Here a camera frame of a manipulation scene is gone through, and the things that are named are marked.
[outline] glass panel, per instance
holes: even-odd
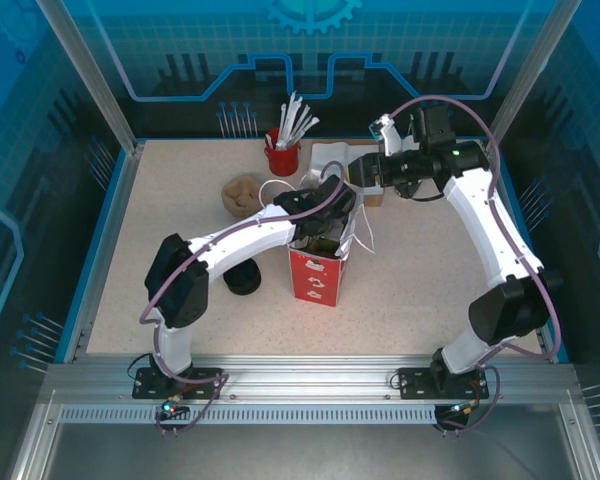
[[[69,0],[67,6],[136,135],[240,137],[255,135],[254,114],[258,132],[277,126],[279,106],[294,90],[321,117],[312,130],[317,136],[368,135],[371,120],[423,93],[470,101],[490,121],[554,3]],[[456,123],[471,133],[470,122]]]
[[[569,356],[583,386],[600,384],[600,0],[580,5],[504,151],[521,220],[564,277],[555,299]]]
[[[0,478],[57,346],[119,150],[35,3],[0,2]]]

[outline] white table surface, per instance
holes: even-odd
[[[308,168],[302,143],[297,185]],[[162,240],[202,236],[235,222],[222,186],[251,173],[273,178],[259,140],[149,140],[125,213],[91,338],[91,354],[151,350],[152,328],[138,324],[144,278]],[[436,193],[433,184],[418,195]],[[467,325],[467,308],[485,291],[483,267],[460,218],[445,200],[416,203],[387,190],[368,208],[376,255],[353,246],[336,308],[296,300],[285,248],[256,257],[262,285],[239,297],[222,279],[196,322],[197,354],[430,354]],[[366,241],[364,222],[357,227]],[[539,351],[535,334],[520,345]]]

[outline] red carton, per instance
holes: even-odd
[[[346,260],[319,257],[289,247],[289,262],[296,298],[336,306]]]

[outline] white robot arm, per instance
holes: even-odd
[[[317,189],[278,195],[272,205],[219,232],[187,241],[177,234],[167,237],[145,279],[149,298],[183,262],[194,261],[168,286],[144,322],[159,329],[153,355],[159,357],[155,363],[162,373],[180,375],[191,366],[193,323],[205,312],[215,279],[265,250],[328,232],[334,221],[348,217],[356,195],[331,175]]]
[[[514,342],[543,326],[548,312],[541,295],[520,262],[490,204],[497,210],[503,228],[521,256],[548,288],[559,285],[555,274],[543,270],[520,236],[497,191],[487,201],[493,175],[481,146],[474,141],[458,143],[451,130],[445,105],[419,109],[413,117],[417,150],[402,151],[402,140],[393,119],[383,115],[370,129],[383,142],[384,153],[364,155],[350,164],[351,182],[360,187],[415,187],[433,179],[438,190],[453,205],[476,246],[486,274],[487,293],[469,306],[467,328],[452,343],[437,351],[431,365],[437,386],[473,371],[503,344]]]

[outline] red mug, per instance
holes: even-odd
[[[271,143],[275,147],[278,141],[278,127],[269,131]],[[296,142],[286,150],[274,150],[264,143],[264,154],[269,159],[269,170],[277,177],[288,177],[293,175],[298,170],[298,150],[300,150],[300,142]]]

